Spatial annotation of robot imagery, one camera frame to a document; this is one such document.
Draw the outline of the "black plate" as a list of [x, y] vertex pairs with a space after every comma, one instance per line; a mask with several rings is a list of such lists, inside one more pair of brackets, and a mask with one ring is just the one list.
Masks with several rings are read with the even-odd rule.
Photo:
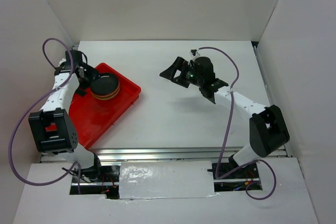
[[98, 95], [106, 95], [120, 89], [120, 82], [116, 75], [112, 73], [101, 73], [91, 83], [90, 90]]

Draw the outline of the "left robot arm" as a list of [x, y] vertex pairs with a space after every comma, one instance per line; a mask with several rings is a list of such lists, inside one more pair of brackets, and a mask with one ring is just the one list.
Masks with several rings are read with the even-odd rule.
[[40, 153], [57, 155], [64, 160], [81, 166], [81, 175], [86, 182], [96, 182], [103, 177], [103, 167], [96, 154], [85, 149], [80, 143], [79, 133], [69, 116], [72, 99], [78, 89], [87, 88], [98, 76], [98, 71], [87, 64], [87, 56], [79, 50], [71, 50], [70, 55], [56, 67], [53, 88], [47, 101], [38, 112], [28, 117], [32, 135]]

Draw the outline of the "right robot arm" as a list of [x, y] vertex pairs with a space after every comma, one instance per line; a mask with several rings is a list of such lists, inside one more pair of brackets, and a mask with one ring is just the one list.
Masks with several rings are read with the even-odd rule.
[[236, 92], [225, 81], [215, 76], [214, 67], [208, 57], [186, 61], [177, 57], [171, 66], [160, 73], [160, 77], [182, 87], [195, 85], [203, 97], [215, 105], [229, 110], [229, 117], [240, 116], [249, 123], [249, 142], [229, 158], [228, 172], [214, 169], [216, 179], [229, 175], [239, 178], [247, 166], [267, 157], [290, 140], [289, 132], [281, 112], [276, 105], [266, 106], [252, 101]]

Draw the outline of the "orange plate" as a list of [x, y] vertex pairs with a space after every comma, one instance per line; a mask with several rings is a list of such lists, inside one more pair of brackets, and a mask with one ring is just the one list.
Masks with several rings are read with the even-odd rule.
[[106, 95], [98, 95], [98, 94], [96, 94], [96, 93], [94, 93], [93, 91], [91, 91], [91, 94], [92, 94], [92, 96], [100, 96], [100, 97], [105, 97], [105, 96], [110, 96], [110, 95], [117, 95], [118, 93], [119, 93], [119, 89], [116, 89], [116, 90], [114, 90], [113, 92], [111, 92], [111, 93], [109, 93], [109, 94], [106, 94]]

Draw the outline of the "yellow brown patterned plate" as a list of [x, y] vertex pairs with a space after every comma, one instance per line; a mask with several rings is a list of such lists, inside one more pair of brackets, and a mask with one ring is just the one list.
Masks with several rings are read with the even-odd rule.
[[94, 98], [101, 100], [101, 101], [106, 101], [106, 100], [111, 100], [115, 97], [116, 95], [110, 95], [110, 96], [105, 96], [105, 97], [100, 97], [100, 96], [93, 96]]

